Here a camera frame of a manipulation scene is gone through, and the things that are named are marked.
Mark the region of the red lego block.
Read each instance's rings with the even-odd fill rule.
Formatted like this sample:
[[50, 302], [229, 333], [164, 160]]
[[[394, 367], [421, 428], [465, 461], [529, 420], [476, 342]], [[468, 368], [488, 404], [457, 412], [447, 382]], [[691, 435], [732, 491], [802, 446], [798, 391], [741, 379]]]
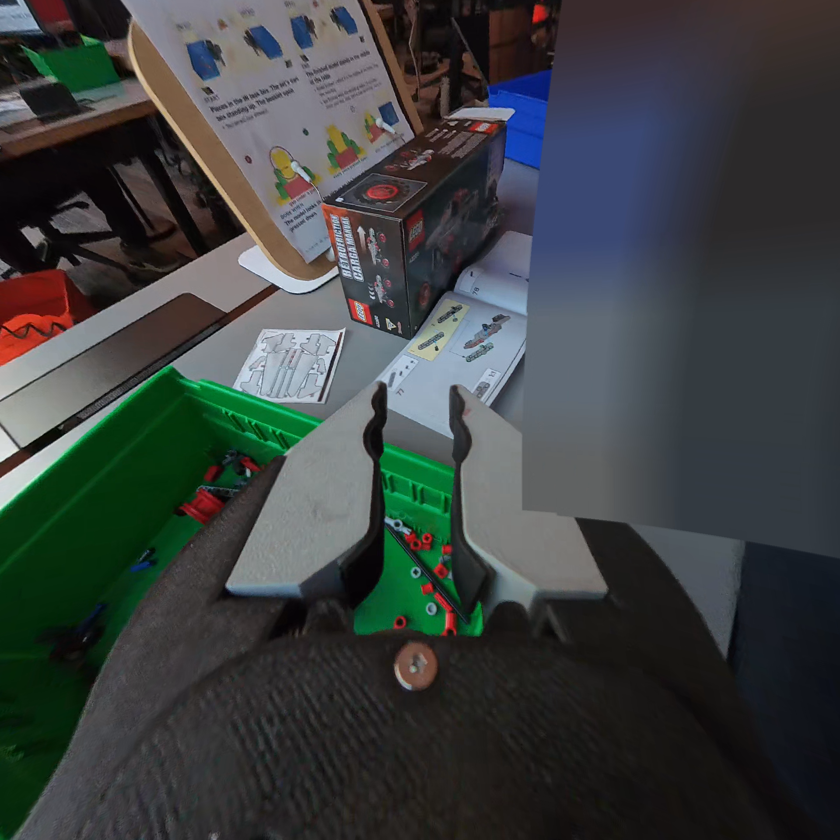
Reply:
[[190, 518], [202, 526], [207, 525], [225, 508], [228, 501], [218, 491], [218, 488], [200, 486], [192, 499], [174, 509], [174, 514], [180, 518]]

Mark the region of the person's dark blue clothing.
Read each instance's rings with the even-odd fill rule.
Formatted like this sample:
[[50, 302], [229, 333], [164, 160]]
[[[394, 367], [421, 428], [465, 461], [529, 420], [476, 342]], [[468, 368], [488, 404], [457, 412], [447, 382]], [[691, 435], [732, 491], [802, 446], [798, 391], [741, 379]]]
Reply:
[[837, 828], [838, 559], [747, 543], [730, 662], [778, 775], [826, 832]]

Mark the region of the black device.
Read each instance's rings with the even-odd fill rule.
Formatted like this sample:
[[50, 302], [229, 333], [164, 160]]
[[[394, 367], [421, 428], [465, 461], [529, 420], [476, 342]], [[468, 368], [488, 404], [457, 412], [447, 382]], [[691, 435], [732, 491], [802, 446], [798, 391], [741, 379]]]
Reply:
[[56, 80], [31, 80], [22, 84], [18, 92], [35, 119], [42, 123], [74, 117], [85, 110], [71, 91]]

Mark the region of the blue plastic bin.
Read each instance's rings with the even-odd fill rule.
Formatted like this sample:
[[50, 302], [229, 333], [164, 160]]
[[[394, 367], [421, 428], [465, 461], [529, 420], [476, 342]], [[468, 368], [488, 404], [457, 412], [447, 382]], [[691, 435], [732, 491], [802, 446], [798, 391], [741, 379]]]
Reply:
[[488, 89], [491, 108], [513, 110], [507, 120], [506, 158], [535, 170], [542, 157], [551, 76], [551, 70], [543, 70]]

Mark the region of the printed instruction sheet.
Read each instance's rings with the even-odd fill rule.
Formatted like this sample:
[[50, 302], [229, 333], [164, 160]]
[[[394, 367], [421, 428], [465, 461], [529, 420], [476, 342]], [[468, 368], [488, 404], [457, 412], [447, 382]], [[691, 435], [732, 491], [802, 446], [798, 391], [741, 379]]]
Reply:
[[132, 59], [171, 126], [276, 265], [330, 249], [322, 200], [422, 121], [372, 2], [135, 1]]

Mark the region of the lego set box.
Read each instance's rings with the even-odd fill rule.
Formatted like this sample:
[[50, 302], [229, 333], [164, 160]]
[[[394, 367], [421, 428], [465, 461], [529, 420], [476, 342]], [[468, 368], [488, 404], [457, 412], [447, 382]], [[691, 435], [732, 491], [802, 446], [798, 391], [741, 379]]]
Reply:
[[352, 320], [411, 339], [499, 222], [507, 124], [447, 119], [322, 204]]

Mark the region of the white stand base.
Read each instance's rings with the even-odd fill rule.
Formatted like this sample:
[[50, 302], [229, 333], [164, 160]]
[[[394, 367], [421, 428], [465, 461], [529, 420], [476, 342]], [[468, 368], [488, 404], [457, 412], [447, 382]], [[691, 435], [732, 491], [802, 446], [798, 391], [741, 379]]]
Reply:
[[274, 266], [257, 245], [242, 252], [238, 257], [238, 264], [252, 274], [267, 281], [270, 285], [292, 295], [309, 294], [326, 285], [339, 275], [338, 267], [332, 265], [330, 270], [325, 274], [313, 280], [296, 279]]

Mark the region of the sticker sheet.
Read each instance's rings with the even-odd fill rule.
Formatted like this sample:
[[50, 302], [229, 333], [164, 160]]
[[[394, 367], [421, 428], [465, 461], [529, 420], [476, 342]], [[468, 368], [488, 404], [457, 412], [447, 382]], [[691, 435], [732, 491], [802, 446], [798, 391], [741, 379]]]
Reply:
[[263, 329], [233, 384], [269, 403], [324, 404], [346, 329]]

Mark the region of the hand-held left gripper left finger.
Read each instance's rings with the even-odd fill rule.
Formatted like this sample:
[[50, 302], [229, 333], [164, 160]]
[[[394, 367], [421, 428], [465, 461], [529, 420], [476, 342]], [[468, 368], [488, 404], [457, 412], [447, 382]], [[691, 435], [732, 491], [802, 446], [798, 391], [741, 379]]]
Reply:
[[287, 451], [227, 593], [350, 608], [372, 593], [384, 567], [386, 402], [374, 382]]

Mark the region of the green plastic bin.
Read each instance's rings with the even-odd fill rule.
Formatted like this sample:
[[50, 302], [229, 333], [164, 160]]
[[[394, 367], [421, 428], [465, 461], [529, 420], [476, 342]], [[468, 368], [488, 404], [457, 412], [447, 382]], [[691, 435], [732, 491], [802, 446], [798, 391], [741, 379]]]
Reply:
[[[304, 665], [303, 677], [287, 684], [261, 683], [278, 670], [261, 673], [256, 656], [247, 666], [201, 665], [197, 688], [176, 684], [164, 708], [186, 712], [174, 747], [193, 745], [185, 760], [218, 782], [209, 795], [213, 820], [200, 828], [191, 816], [138, 816], [125, 833], [106, 817], [103, 828], [59, 827], [48, 816], [40, 829], [43, 791], [62, 767], [62, 760], [86, 715], [95, 676], [108, 661], [121, 631], [153, 585], [172, 566], [203, 526], [174, 514], [193, 498], [201, 478], [228, 450], [250, 456], [262, 466], [309, 434], [319, 421], [210, 382], [194, 382], [167, 369], [147, 381], [113, 413], [60, 456], [27, 488], [2, 508], [2, 838], [176, 838], [233, 837], [219, 822], [235, 805], [235, 783], [246, 781], [237, 762], [268, 770], [270, 741], [234, 740], [233, 780], [222, 776], [218, 732], [246, 734], [246, 719], [236, 721], [257, 690], [268, 688], [257, 710], [277, 711], [289, 695], [303, 703], [302, 723], [314, 723], [338, 701], [338, 712], [362, 735], [358, 747], [339, 759], [336, 784], [349, 794], [339, 805], [337, 794], [314, 790], [301, 803], [329, 814], [338, 811], [337, 828], [325, 837], [455, 837], [456, 815], [466, 808], [466, 772], [447, 756], [440, 738], [454, 722], [444, 707], [436, 722], [418, 722], [407, 738], [396, 734], [379, 740], [369, 712], [384, 721], [410, 724], [393, 717], [396, 707], [340, 699], [324, 693], [319, 674]], [[130, 566], [149, 548], [158, 563], [137, 574]]]
[[87, 36], [78, 45], [60, 49], [30, 49], [23, 53], [42, 77], [63, 84], [72, 93], [104, 88], [121, 81], [105, 44]]

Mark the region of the red plastic bin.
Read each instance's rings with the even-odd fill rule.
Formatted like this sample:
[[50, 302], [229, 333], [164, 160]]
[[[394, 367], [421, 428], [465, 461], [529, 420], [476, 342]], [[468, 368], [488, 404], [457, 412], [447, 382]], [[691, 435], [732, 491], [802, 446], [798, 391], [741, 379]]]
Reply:
[[60, 269], [1, 283], [1, 365], [84, 322], [97, 313]]

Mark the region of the pile of tiny red parts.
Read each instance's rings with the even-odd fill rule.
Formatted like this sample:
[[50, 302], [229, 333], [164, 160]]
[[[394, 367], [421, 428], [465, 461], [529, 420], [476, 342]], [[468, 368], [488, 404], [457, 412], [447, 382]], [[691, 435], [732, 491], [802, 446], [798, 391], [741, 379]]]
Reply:
[[[452, 552], [447, 542], [440, 542], [430, 532], [415, 533], [407, 526], [394, 528], [408, 547], [441, 580], [443, 587], [456, 599], [461, 609], [451, 570]], [[456, 614], [443, 605], [440, 594], [433, 590], [394, 538], [385, 530], [384, 564], [381, 588], [374, 594], [374, 610], [394, 629], [414, 630], [427, 635], [463, 635], [477, 637], [484, 630], [481, 604], [462, 623]]]

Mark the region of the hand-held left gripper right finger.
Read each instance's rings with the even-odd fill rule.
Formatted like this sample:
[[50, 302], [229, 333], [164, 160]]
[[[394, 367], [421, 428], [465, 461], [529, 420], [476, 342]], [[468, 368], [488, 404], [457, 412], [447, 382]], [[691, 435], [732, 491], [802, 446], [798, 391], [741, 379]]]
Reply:
[[580, 525], [526, 509], [522, 435], [462, 385], [449, 390], [455, 483], [452, 574], [483, 634], [537, 634], [554, 608], [607, 602], [608, 586]]

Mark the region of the black lego axle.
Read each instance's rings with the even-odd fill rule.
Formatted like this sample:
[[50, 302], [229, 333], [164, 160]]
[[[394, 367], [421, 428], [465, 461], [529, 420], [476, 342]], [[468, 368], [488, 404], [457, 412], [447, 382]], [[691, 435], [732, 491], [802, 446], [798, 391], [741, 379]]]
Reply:
[[384, 527], [385, 530], [388, 533], [390, 533], [391, 536], [394, 538], [397, 545], [408, 556], [409, 560], [413, 563], [413, 565], [420, 570], [421, 575], [429, 582], [430, 585], [432, 585], [433, 590], [436, 593], [440, 594], [443, 605], [447, 607], [451, 612], [456, 614], [458, 619], [462, 623], [469, 624], [470, 616], [461, 609], [456, 599], [453, 598], [449, 593], [447, 593], [446, 589], [443, 587], [441, 580], [436, 576], [436, 573], [430, 570], [422, 561], [422, 559], [414, 551], [412, 551], [404, 541], [400, 540], [400, 535], [387, 521], [384, 523]]

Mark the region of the wooden table with black legs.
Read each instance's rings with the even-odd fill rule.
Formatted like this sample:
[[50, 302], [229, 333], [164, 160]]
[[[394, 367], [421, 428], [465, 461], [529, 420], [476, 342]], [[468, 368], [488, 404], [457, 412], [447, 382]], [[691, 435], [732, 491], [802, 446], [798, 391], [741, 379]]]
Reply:
[[177, 226], [197, 256], [208, 251], [207, 242], [165, 168], [155, 131], [159, 114], [138, 80], [125, 80], [101, 89], [106, 94], [79, 114], [43, 123], [36, 119], [2, 129], [2, 204], [14, 206], [21, 198], [40, 196], [53, 182], [66, 186], [76, 169], [64, 175], [60, 152], [69, 151], [72, 163], [84, 171], [93, 165], [109, 166], [139, 161], [161, 195]]

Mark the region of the lego instruction booklet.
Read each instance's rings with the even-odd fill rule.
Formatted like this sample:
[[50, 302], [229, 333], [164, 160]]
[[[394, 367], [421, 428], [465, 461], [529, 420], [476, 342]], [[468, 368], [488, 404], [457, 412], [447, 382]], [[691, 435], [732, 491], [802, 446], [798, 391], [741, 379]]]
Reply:
[[526, 351], [531, 250], [530, 235], [507, 231], [461, 272], [379, 376], [391, 411], [451, 437], [452, 385], [493, 403]]

